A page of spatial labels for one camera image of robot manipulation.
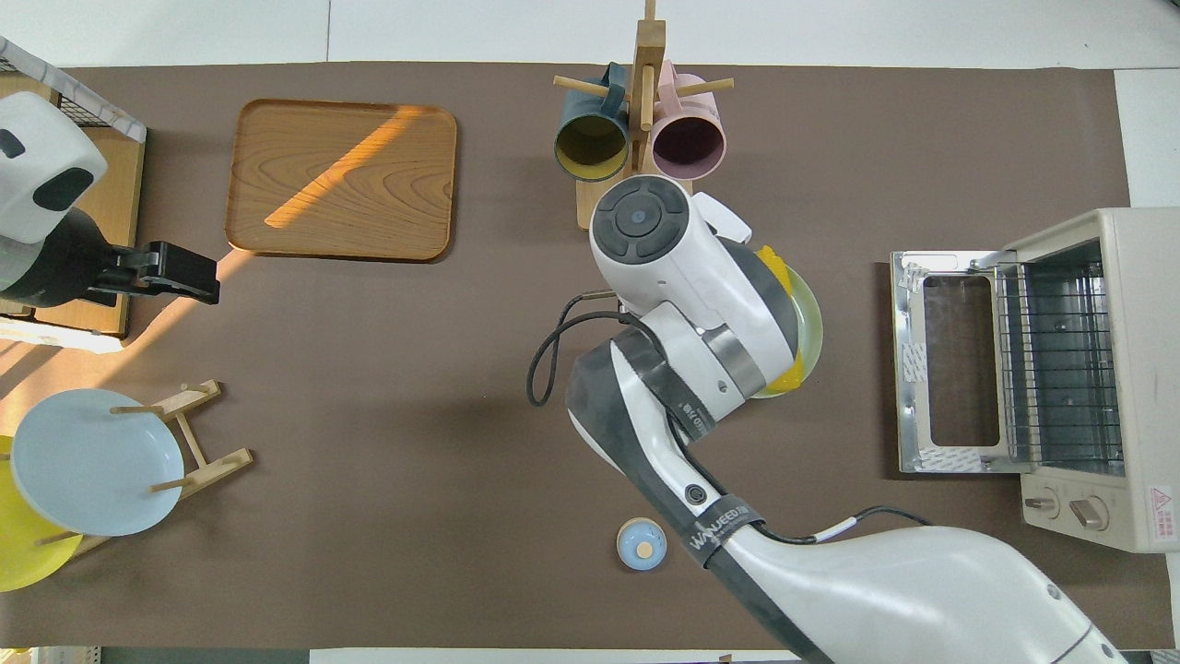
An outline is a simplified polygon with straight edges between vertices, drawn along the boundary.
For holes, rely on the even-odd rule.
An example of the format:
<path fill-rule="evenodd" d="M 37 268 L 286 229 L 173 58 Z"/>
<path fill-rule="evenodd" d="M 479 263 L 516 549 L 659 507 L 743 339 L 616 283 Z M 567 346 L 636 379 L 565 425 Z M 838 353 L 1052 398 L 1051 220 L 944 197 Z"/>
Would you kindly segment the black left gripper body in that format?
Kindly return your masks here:
<path fill-rule="evenodd" d="M 114 245 L 100 272 L 88 285 L 88 300 L 114 305 L 119 294 L 156 297 L 160 294 L 219 303 L 218 262 L 172 243 L 139 248 Z"/>

